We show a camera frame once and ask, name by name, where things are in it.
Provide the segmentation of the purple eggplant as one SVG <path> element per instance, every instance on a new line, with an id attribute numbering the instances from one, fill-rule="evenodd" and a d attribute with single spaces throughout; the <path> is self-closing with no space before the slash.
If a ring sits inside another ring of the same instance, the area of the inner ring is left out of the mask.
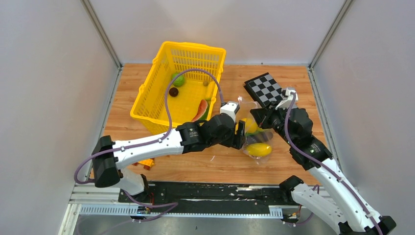
<path id="1" fill-rule="evenodd" d="M 266 143 L 269 142 L 273 138 L 273 136 L 274 135 L 271 131 L 258 132 L 256 134 L 247 135 L 246 143 L 248 145 L 254 143 Z"/>

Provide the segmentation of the clear zip top bag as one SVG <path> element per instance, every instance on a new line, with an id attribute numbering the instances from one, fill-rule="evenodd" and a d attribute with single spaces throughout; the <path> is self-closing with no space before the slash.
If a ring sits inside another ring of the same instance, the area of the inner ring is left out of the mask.
<path id="1" fill-rule="evenodd" d="M 257 165 L 265 164 L 270 159 L 274 149 L 273 131 L 260 128 L 250 113 L 252 109 L 260 108 L 258 102 L 242 96 L 237 98 L 237 102 L 240 106 L 237 119 L 245 123 L 243 134 L 245 142 L 242 145 L 241 152 L 251 158 Z"/>

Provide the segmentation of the yellow lemon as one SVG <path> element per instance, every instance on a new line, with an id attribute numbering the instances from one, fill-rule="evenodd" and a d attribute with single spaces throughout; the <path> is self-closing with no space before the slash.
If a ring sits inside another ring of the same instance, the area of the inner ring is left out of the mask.
<path id="1" fill-rule="evenodd" d="M 252 134 L 258 130 L 258 125 L 254 119 L 246 118 L 245 122 L 246 122 L 246 127 L 245 127 L 246 134 Z"/>

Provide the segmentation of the yellow plastic basket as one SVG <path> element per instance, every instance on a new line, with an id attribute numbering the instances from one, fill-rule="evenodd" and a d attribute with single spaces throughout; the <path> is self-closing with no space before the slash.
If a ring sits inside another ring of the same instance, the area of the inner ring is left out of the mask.
<path id="1" fill-rule="evenodd" d="M 152 134 L 160 134 L 168 129 L 168 116 L 173 126 L 191 121 L 198 111 L 199 104 L 205 99 L 207 87 L 204 81 L 218 81 L 223 73 L 226 50 L 203 44 L 188 42 L 162 43 L 152 67 L 139 87 L 138 95 L 130 110 L 131 118 L 140 121 Z M 185 77 L 185 84 L 176 87 L 177 97 L 171 97 L 169 89 L 174 87 L 172 74 Z M 212 115 L 218 88 L 214 89 L 209 103 L 207 119 Z"/>

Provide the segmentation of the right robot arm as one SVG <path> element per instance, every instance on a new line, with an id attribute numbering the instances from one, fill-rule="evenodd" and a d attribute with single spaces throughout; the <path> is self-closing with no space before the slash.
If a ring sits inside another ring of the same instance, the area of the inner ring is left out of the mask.
<path id="1" fill-rule="evenodd" d="M 313 121 L 304 108 L 250 111 L 262 129 L 273 129 L 290 145 L 290 154 L 314 176 L 331 197 L 326 200 L 297 176 L 280 184 L 279 197 L 285 204 L 306 206 L 338 235 L 388 235 L 396 222 L 381 215 L 352 187 L 329 149 L 312 134 Z"/>

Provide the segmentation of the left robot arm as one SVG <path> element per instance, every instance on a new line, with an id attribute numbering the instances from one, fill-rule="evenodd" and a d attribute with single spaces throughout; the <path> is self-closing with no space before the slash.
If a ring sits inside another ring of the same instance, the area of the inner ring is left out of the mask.
<path id="1" fill-rule="evenodd" d="M 245 122 L 227 114 L 210 120 L 186 122 L 168 132 L 129 141 L 101 137 L 92 153 L 93 183 L 96 188 L 119 188 L 138 202 L 145 202 L 150 189 L 144 176 L 127 167 L 142 160 L 166 155 L 201 152 L 220 144 L 241 149 L 245 143 Z"/>

